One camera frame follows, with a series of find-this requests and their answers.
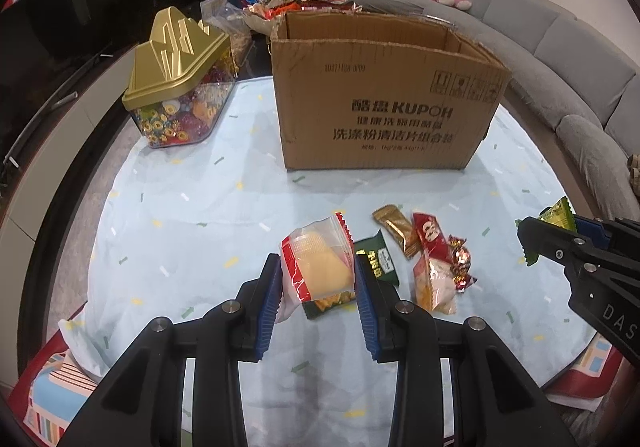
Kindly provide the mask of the green yellow snack packet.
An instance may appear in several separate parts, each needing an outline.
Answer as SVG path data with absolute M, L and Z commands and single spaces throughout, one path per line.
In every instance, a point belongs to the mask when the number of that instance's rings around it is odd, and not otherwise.
M 533 266 L 538 261 L 546 241 L 556 235 L 553 227 L 560 228 L 560 236 L 563 233 L 577 233 L 575 214 L 566 196 L 546 207 L 538 216 L 528 216 L 516 222 L 516 233 L 527 266 Z

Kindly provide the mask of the red foil candy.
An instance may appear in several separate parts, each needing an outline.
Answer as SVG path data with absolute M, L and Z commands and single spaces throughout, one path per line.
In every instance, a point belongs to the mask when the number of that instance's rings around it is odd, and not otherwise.
M 477 279 L 470 274 L 471 269 L 471 253 L 466 247 L 466 240 L 450 236 L 448 245 L 451 255 L 451 272 L 454 278 L 454 285 L 458 293 L 464 292 L 471 285 L 477 282 Z

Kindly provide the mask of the clear orange pastry packet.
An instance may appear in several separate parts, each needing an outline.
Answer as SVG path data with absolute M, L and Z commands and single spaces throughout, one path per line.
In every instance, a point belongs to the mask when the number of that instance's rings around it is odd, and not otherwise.
M 456 286 L 451 265 L 423 252 L 413 267 L 416 303 L 430 313 L 454 315 L 457 310 Z

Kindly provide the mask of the green cracker snack packet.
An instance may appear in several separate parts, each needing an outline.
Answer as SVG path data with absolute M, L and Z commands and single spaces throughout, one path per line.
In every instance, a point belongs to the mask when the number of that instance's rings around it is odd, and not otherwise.
M 355 250 L 357 254 L 367 257 L 376 279 L 398 287 L 398 274 L 381 230 L 378 230 L 373 237 L 357 241 Z M 355 299 L 354 291 L 346 291 L 322 300 L 303 303 L 303 310 L 307 319 L 314 320 L 334 308 L 352 303 Z

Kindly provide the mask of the clear red cake snack packet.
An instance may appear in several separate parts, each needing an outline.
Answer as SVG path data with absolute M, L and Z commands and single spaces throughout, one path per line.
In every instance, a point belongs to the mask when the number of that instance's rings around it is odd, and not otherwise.
M 280 243 L 282 297 L 276 323 L 299 306 L 309 319 L 355 298 L 355 249 L 340 212 L 296 228 Z

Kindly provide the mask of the colourful striped mat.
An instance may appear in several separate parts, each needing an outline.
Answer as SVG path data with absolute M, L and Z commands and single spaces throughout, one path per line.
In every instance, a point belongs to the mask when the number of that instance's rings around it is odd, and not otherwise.
M 108 370 L 102 354 L 81 367 L 58 329 L 29 361 L 11 389 L 8 405 L 38 446 L 56 446 Z

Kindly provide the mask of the grey curved sofa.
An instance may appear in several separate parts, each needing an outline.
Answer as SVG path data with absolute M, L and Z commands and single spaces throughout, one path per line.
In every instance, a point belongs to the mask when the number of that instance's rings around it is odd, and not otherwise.
M 367 11 L 449 21 L 512 72 L 508 91 L 562 144 L 608 216 L 639 216 L 639 67 L 548 0 L 352 0 Z

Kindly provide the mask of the gold wrapped snack bar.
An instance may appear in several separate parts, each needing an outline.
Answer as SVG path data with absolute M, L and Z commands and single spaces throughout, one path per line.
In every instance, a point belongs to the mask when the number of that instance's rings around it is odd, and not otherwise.
M 421 245 L 416 230 L 397 205 L 384 205 L 375 210 L 372 217 L 392 235 L 406 259 L 412 259 L 420 252 Z

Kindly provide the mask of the light blue patterned tablecloth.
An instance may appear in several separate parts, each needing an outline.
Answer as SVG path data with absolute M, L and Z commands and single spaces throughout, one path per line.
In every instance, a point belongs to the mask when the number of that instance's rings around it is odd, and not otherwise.
M 102 378 L 152 318 L 182 323 L 234 297 L 292 230 L 338 212 L 352 237 L 369 238 L 381 232 L 373 212 L 393 204 L 434 215 L 465 240 L 475 281 L 457 296 L 454 320 L 482 317 L 544 384 L 594 334 L 568 307 L 562 268 L 548 259 L 527 265 L 516 235 L 519 219 L 562 196 L 504 109 L 463 170 L 288 172 L 270 78 L 242 82 L 201 144 L 134 145 L 101 214 L 86 306 L 60 330 L 76 363 Z M 294 311 L 240 377 L 254 446 L 388 441 L 396 369 L 372 360 L 354 306 L 314 320 Z

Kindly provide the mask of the brown cardboard box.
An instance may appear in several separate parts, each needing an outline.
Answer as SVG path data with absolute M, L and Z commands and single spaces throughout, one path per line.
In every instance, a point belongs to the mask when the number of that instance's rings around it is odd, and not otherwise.
M 289 170 L 463 170 L 511 80 L 482 44 L 424 18 L 288 12 L 270 47 Z

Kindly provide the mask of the white tv cabinet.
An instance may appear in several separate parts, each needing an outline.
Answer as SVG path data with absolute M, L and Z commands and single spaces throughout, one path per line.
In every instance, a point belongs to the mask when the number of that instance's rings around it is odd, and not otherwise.
M 13 387 L 20 376 L 18 320 L 24 302 L 27 269 L 36 240 L 58 187 L 81 147 L 107 110 L 119 103 L 134 63 L 129 49 L 107 61 L 106 70 L 79 97 L 58 110 L 62 118 L 44 138 L 17 181 L 1 216 L 1 386 Z

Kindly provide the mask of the gold lid candy container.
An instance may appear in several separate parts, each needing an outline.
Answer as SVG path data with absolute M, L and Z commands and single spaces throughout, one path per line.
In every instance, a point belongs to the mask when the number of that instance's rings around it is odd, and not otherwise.
M 237 77 L 229 34 L 168 7 L 134 48 L 122 105 L 150 148 L 197 144 L 213 132 Z

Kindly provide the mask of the black television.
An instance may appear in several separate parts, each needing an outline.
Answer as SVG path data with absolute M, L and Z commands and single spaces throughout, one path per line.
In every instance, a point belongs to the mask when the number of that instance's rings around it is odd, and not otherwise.
M 149 36 L 157 11 L 194 11 L 201 0 L 18 0 L 1 14 L 1 158 L 29 123 L 91 60 Z

